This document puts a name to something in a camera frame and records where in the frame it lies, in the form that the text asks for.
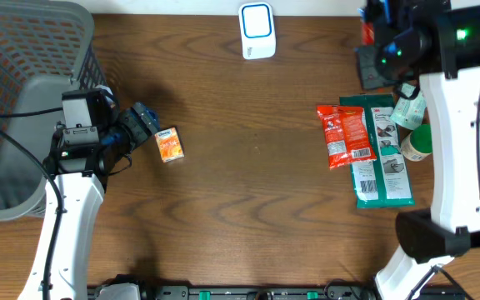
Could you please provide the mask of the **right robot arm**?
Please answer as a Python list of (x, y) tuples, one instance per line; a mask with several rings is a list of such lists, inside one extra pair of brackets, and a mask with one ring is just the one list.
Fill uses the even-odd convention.
[(432, 128), (427, 209), (396, 218), (398, 247), (371, 298), (414, 299), (447, 264), (480, 248), (480, 1), (368, 1), (373, 43), (357, 49), (366, 90), (416, 80)]

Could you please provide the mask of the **red candy bar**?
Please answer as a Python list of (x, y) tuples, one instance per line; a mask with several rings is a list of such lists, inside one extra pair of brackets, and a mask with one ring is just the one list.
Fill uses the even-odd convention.
[(362, 22), (362, 44), (364, 46), (371, 46), (375, 43), (375, 32), (372, 22)]

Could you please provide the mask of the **green 3M gloves package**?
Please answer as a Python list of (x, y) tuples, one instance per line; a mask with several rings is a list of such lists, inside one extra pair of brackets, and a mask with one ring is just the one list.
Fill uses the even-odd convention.
[(358, 208), (397, 208), (414, 204), (408, 170), (401, 153), (397, 124), (391, 120), (389, 94), (341, 97), (343, 106), (364, 110), (364, 124), (377, 159), (354, 162), (350, 171)]

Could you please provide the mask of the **light green wrapper packet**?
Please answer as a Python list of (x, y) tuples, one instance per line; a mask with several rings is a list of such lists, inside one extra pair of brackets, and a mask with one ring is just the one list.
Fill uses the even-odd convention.
[(421, 91), (413, 100), (400, 96), (390, 118), (397, 125), (414, 130), (422, 124), (426, 107), (427, 104)]

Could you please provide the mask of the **orange Kleenex tissue pack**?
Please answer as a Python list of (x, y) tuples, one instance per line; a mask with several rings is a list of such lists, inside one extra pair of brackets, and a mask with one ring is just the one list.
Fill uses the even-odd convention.
[(175, 127), (157, 132), (154, 137), (164, 163), (184, 157), (183, 147)]

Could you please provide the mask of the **green lid jar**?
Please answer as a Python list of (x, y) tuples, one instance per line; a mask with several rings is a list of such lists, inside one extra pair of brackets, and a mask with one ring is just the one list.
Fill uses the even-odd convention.
[(401, 143), (402, 155), (410, 161), (419, 162), (433, 152), (431, 126), (422, 124), (410, 132)]

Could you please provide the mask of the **white barcode scanner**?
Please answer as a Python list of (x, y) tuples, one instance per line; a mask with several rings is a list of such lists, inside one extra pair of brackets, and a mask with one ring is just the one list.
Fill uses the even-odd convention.
[(246, 60), (272, 57), (277, 42), (273, 8), (267, 2), (250, 2), (238, 9), (242, 56)]

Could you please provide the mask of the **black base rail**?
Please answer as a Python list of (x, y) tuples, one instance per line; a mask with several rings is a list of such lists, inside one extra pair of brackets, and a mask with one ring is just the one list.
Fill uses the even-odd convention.
[[(100, 287), (89, 288), (87, 299), (96, 299)], [(331, 283), (327, 287), (143, 287), (142, 299), (151, 300), (375, 300), (368, 288), (347, 283)]]

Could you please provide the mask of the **red snack bag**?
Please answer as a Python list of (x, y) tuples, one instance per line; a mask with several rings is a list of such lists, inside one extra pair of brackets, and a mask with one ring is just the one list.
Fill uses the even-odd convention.
[(317, 106), (328, 151), (330, 169), (377, 159), (366, 129), (364, 109), (349, 106)]

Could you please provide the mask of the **grey plastic mesh basket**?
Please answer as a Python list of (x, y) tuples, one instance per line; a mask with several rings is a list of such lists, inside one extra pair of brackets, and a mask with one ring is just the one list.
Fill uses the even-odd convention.
[[(62, 95), (105, 84), (93, 53), (94, 21), (63, 1), (0, 1), (0, 129), (38, 160), (64, 120)], [(0, 136), (0, 221), (45, 211), (46, 180)]]

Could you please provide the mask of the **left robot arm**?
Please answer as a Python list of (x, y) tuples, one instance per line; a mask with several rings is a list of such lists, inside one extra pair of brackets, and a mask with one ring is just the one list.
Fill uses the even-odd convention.
[(93, 228), (115, 165), (159, 130), (140, 102), (122, 110), (107, 87), (62, 94), (62, 128), (42, 164), (46, 207), (21, 299), (85, 299)]

